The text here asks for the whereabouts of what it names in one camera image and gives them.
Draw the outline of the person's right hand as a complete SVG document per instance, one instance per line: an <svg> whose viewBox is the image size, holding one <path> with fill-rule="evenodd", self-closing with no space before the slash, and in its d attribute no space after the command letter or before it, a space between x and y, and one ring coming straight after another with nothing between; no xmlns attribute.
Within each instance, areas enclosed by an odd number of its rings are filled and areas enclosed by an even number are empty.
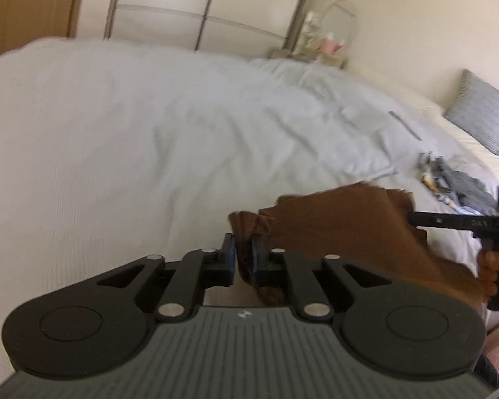
<svg viewBox="0 0 499 399"><path fill-rule="evenodd" d="M482 250L478 255L479 276L484 297L489 300L498 293L499 252Z"/></svg>

